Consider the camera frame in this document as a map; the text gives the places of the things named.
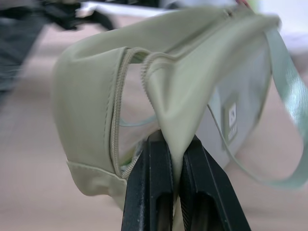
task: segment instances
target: bag strap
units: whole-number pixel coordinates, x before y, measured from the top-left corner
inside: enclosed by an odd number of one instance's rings
[[[277,30],[265,33],[271,56],[272,74],[278,94],[284,103],[293,123],[303,138],[304,150],[295,171],[282,180],[262,180],[248,171],[230,152],[223,133],[219,127],[211,105],[208,108],[214,118],[219,134],[226,147],[226,152],[247,175],[252,179],[277,188],[296,189],[303,186],[308,180],[308,89],[299,76],[282,37]]]

